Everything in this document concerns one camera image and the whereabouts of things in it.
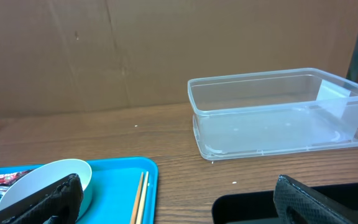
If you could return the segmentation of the grey bowl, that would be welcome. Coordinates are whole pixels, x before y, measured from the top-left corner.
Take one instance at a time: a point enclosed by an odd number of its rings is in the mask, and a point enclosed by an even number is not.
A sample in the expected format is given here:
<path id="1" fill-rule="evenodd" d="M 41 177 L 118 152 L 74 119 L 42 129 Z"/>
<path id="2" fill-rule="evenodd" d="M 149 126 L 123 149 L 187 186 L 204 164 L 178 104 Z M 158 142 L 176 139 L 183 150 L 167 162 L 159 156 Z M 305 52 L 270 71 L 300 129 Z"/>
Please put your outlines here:
<path id="1" fill-rule="evenodd" d="M 91 166 L 80 159 L 63 159 L 45 164 L 14 183 L 0 199 L 0 211 L 14 203 L 30 196 L 44 187 L 66 177 L 69 174 L 78 174 L 83 189 L 83 200 L 77 220 L 87 211 L 93 196 Z"/>

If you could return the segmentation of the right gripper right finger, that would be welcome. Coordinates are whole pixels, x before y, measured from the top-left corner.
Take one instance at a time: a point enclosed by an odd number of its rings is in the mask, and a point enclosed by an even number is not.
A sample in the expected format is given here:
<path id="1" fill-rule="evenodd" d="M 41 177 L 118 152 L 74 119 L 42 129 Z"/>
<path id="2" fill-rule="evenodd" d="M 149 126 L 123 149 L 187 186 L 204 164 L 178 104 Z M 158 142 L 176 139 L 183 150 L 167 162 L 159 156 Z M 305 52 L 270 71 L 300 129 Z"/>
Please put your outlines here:
<path id="1" fill-rule="evenodd" d="M 358 223 L 358 212 L 287 175 L 278 177 L 273 201 L 282 223 Z"/>

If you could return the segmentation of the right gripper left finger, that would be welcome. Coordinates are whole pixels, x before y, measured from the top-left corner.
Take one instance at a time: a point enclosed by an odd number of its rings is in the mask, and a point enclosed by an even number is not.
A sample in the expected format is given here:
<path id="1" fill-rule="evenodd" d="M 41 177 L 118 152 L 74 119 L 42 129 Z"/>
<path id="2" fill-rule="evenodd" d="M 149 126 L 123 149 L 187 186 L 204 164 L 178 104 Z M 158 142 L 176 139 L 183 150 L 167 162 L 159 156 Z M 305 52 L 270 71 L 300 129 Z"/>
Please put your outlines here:
<path id="1" fill-rule="evenodd" d="M 0 224 L 75 223 L 82 200 L 80 177 L 69 174 L 2 209 Z"/>

